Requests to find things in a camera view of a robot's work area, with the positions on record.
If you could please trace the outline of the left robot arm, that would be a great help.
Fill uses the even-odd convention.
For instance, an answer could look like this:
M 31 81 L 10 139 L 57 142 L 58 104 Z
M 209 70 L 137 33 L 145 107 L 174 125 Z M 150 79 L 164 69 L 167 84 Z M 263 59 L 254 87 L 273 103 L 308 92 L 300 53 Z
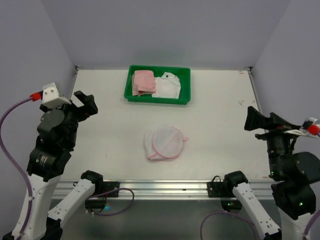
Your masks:
M 66 222 L 80 205 L 103 188 L 103 176 L 87 170 L 76 187 L 58 205 L 50 207 L 56 186 L 76 145 L 79 123 L 96 115 L 98 107 L 94 96 L 82 91 L 74 92 L 82 106 L 61 97 L 47 102 L 48 96 L 49 91 L 43 90 L 22 101 L 42 99 L 40 109 L 44 113 L 37 127 L 38 136 L 29 155 L 27 170 L 23 171 L 8 150 L 2 149 L 27 186 L 17 224 L 13 231 L 3 236 L 4 240 L 59 240 Z

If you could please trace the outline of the white mesh laundry bag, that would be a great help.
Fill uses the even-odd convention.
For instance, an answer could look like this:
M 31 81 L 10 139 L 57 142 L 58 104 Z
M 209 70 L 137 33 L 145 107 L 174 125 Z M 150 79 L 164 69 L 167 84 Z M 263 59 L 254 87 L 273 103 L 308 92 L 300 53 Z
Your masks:
M 148 161 L 170 161 L 182 152 L 189 138 L 170 124 L 149 129 L 144 136 L 144 148 Z

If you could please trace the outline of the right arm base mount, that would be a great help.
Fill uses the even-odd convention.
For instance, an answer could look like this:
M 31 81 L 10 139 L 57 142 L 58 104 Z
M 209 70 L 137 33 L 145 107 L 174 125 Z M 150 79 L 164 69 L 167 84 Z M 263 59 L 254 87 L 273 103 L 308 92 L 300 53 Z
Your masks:
M 232 189 L 237 187 L 239 183 L 248 183 L 248 180 L 245 176 L 238 175 L 238 172 L 226 174 L 223 180 L 216 175 L 206 183 L 207 195 L 209 198 L 219 199 L 223 210 L 229 213 L 238 213 L 243 205 L 233 194 Z

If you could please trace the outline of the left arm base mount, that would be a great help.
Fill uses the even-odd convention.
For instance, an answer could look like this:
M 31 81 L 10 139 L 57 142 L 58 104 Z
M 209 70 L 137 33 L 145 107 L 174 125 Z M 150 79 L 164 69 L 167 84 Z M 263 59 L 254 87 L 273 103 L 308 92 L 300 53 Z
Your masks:
M 94 193 L 94 195 L 102 194 L 102 193 L 104 193 L 104 195 L 95 199 L 93 198 L 87 199 L 84 202 L 85 209 L 89 212 L 93 211 L 93 212 L 99 212 L 99 213 L 101 213 L 103 210 L 109 209 L 110 207 L 107 205 L 108 197 L 117 198 L 119 196 L 119 192 L 118 191 L 115 191 L 112 193 L 107 193 L 107 192 L 116 190 L 119 187 L 120 187 L 119 181 L 104 181 L 102 188 L 98 192 Z

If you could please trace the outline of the white bra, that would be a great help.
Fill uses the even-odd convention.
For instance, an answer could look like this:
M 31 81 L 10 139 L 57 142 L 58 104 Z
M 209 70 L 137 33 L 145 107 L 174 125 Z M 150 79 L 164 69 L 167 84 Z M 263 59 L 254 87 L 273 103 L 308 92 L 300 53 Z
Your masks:
M 151 96 L 153 98 L 178 99 L 180 91 L 180 79 L 170 72 L 164 72 L 162 76 L 155 78 L 155 92 Z

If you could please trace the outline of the pink bra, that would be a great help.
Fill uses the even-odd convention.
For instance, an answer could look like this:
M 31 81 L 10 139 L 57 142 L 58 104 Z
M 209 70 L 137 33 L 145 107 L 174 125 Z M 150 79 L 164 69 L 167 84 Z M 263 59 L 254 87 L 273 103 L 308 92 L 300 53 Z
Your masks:
M 132 75 L 132 95 L 142 96 L 156 92 L 154 72 L 151 70 L 136 70 Z

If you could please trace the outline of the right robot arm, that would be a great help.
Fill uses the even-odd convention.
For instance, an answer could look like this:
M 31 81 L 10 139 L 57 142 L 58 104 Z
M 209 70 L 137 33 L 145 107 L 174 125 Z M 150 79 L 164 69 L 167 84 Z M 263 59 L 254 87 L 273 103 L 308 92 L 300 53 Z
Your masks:
M 266 142 L 272 196 L 280 214 L 277 225 L 263 208 L 241 171 L 226 174 L 225 190 L 233 194 L 249 215 L 261 240 L 309 240 L 310 229 L 320 212 L 313 187 L 320 182 L 320 160 L 314 154 L 295 153 L 298 137 L 319 138 L 320 121 L 308 117 L 302 125 L 292 124 L 275 113 L 264 116 L 253 106 L 247 108 L 244 130 L 263 129 L 256 134 Z

